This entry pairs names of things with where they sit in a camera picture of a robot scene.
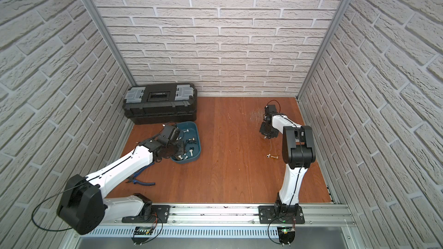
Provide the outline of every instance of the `white plastic part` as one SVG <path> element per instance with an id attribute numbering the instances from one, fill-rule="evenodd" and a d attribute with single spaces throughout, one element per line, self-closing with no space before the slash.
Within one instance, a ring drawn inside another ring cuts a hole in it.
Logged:
<path id="1" fill-rule="evenodd" d="M 279 130 L 280 133 L 283 133 L 283 127 L 285 126 L 298 128 L 301 127 L 302 125 L 293 122 L 291 119 L 288 119 L 287 116 L 284 114 L 278 114 L 272 117 L 272 126 L 275 129 Z"/>
<path id="2" fill-rule="evenodd" d="M 280 201 L 288 206 L 299 203 L 299 192 L 302 186 L 303 176 L 306 168 L 291 169 L 289 164 L 286 164 L 286 171 L 284 173 L 283 186 L 280 189 Z"/>
<path id="3" fill-rule="evenodd" d="M 103 199 L 103 203 L 108 206 L 105 210 L 103 222 L 108 220 L 121 219 L 127 216 L 136 216 L 144 206 L 143 201 L 137 196 Z"/>
<path id="4" fill-rule="evenodd" d="M 91 180 L 90 183 L 100 185 L 102 197 L 105 198 L 118 184 L 150 163 L 152 163 L 152 153 L 149 152 L 149 149 L 144 146 L 136 146 L 134 153 L 131 151 L 107 167 L 87 175 L 86 180 L 99 176 Z"/>

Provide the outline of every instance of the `vented metal panel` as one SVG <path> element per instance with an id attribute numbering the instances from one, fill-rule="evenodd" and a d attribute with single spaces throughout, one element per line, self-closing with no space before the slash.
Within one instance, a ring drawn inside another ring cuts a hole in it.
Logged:
<path id="1" fill-rule="evenodd" d="M 83 237 L 132 237 L 136 226 L 98 226 Z M 159 233 L 161 226 L 154 230 L 152 236 Z M 204 227 L 204 226 L 163 226 L 158 237 L 201 237 L 201 238 L 268 238 L 267 227 Z M 269 227 L 269 236 L 278 238 L 277 227 Z"/>

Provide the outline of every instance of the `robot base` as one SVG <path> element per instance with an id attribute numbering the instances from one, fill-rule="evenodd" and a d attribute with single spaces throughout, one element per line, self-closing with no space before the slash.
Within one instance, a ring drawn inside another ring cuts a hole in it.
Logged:
<path id="1" fill-rule="evenodd" d="M 166 224 L 169 216 L 169 205 L 152 205 L 152 201 L 140 193 L 134 194 L 143 200 L 144 206 L 137 216 L 127 216 L 121 219 L 122 223 L 153 223 L 156 220 L 154 214 Z"/>
<path id="2" fill-rule="evenodd" d="M 281 217 L 279 221 L 275 220 L 273 223 L 278 224 L 292 224 L 292 217 L 296 219 L 296 224 L 304 224 L 304 217 L 302 207 L 296 205 L 294 213 L 275 213 L 272 206 L 258 206 L 258 213 L 260 217 L 260 224 L 269 224 L 275 218 Z"/>

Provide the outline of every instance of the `black toolbox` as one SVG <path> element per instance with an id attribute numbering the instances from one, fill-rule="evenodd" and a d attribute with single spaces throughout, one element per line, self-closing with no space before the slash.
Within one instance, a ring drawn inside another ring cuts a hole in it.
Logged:
<path id="1" fill-rule="evenodd" d="M 123 100 L 125 116 L 135 124 L 197 119 L 197 90 L 191 83 L 134 86 Z"/>

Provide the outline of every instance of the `wooden floor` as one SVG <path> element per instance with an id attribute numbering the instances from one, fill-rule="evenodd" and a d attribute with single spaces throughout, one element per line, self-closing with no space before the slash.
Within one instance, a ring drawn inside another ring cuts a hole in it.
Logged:
<path id="1" fill-rule="evenodd" d="M 264 107 L 272 99 L 199 97 L 195 123 L 202 144 L 200 158 L 186 164 L 163 159 L 138 177 L 143 182 L 155 182 L 155 186 L 123 182 L 108 197 L 141 193 L 154 202 L 273 203 L 285 172 L 282 135 L 268 140 L 259 133 Z M 303 124 L 295 98 L 277 100 L 282 113 Z M 161 128 L 161 124 L 135 125 L 123 155 Z M 280 158 L 268 159 L 269 153 Z M 317 162 L 303 179 L 299 199 L 302 203 L 330 202 Z"/>

